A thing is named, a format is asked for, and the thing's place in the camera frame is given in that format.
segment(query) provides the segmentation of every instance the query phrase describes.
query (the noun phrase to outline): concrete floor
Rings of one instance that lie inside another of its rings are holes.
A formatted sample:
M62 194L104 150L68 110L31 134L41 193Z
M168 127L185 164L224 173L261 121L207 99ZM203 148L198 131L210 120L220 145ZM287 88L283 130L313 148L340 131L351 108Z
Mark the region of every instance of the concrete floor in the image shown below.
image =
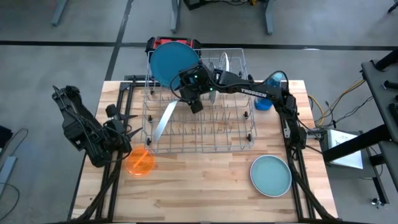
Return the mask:
M127 0L70 1L59 27L51 27L53 1L0 1L0 40L115 41ZM385 12L390 0L277 1L275 32L264 34L261 8L216 3L197 11L181 5L177 36L202 42L310 45L398 45L398 11ZM123 41L145 42L169 32L169 1L134 0ZM21 198L4 223L65 220L75 190L82 153L64 138L62 116L51 99L52 85L76 85L86 107L95 113L112 47L34 47L0 45L0 124L29 135L16 152L9 183ZM305 80L309 94L326 107L359 76L361 62L388 52L342 50L244 50L248 72L262 79L284 70L291 80ZM146 73L142 48L122 48L112 80ZM366 84L347 95L335 110L341 117L368 96ZM314 117L320 113L314 108ZM347 131L367 131L382 123L374 102L338 124ZM339 217L354 222L397 223L398 194L384 168L382 180L390 205L376 209L373 182L331 179ZM0 217L16 199L12 189L0 198Z

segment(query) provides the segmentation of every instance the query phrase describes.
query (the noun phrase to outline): dish rack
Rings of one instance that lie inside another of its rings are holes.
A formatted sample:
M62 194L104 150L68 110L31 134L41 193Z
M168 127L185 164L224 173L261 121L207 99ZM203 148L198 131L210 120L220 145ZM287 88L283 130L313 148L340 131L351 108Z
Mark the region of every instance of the dish rack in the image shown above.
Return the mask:
M225 52L230 72L247 79L243 49L195 50L206 66L218 68ZM142 117L142 136L151 153L231 152L250 149L257 135L252 97L242 93L217 93L211 104L208 93L201 95L203 110L193 114L190 107L178 102L158 142L152 142L154 131L167 107L177 100L169 87L159 86L147 61Z

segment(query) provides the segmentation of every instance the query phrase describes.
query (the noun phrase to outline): light blue plate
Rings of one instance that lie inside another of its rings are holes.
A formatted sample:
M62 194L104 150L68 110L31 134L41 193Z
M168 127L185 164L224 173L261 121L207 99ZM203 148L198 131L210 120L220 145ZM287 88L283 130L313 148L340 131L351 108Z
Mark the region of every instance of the light blue plate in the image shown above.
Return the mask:
M292 184L292 174L287 164L272 155L260 156L252 163L250 178L260 193L270 197L285 194Z
M156 48L150 58L150 69L155 79L164 87L170 88L170 82L181 70L199 62L197 53L188 45L180 42L168 42ZM180 84L180 77L174 79L172 88Z

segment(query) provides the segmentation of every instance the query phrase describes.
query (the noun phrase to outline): orange plastic cup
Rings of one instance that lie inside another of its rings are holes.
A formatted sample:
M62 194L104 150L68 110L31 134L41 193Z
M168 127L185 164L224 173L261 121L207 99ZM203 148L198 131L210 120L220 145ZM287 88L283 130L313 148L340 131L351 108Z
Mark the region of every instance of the orange plastic cup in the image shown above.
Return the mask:
M154 168L154 165L154 156L149 154L144 146L135 147L126 161L127 171L136 177L148 174Z

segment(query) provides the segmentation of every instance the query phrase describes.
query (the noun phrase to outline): wooden tabletop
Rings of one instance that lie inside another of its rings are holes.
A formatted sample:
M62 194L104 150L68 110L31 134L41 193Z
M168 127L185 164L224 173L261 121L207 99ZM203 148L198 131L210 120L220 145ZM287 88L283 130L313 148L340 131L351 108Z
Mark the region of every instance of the wooden tabletop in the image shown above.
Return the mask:
M105 108L116 104L119 84L104 82L96 114L100 123L108 119ZM304 81L291 80L289 86L297 99L300 120L314 127ZM140 116L130 119L134 128L142 126L143 99L144 89L135 88L130 114ZM255 110L254 117L257 136L248 151L157 154L154 170L140 178L131 176L123 162L114 222L296 222L292 189L281 197L271 198L261 195L251 183L249 168L255 158L272 154L287 161L279 115L271 108ZM135 147L143 145L142 142L137 134L131 144ZM309 139L307 144L320 149L316 140ZM337 217L322 155L303 150L303 156L312 192ZM72 218L82 214L94 199L102 175L103 168L95 168L86 158ZM304 194L299 191L304 216L308 217ZM104 213L108 211L109 198L110 191L105 196Z

